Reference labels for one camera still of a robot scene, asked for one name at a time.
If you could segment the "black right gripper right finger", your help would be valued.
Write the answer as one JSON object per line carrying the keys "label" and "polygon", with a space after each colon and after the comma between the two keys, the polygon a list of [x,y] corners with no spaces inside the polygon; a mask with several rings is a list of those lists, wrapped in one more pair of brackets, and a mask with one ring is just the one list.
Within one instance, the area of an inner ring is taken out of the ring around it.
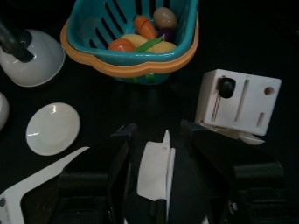
{"label": "black right gripper right finger", "polygon": [[210,224],[287,224],[284,171],[256,147],[182,121]]}

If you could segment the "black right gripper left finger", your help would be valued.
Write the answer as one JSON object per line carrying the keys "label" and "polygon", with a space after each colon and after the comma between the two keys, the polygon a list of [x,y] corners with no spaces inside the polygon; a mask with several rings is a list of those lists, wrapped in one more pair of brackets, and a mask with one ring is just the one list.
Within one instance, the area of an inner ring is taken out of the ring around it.
{"label": "black right gripper left finger", "polygon": [[136,124],[123,126],[65,165],[51,224],[124,224]]}

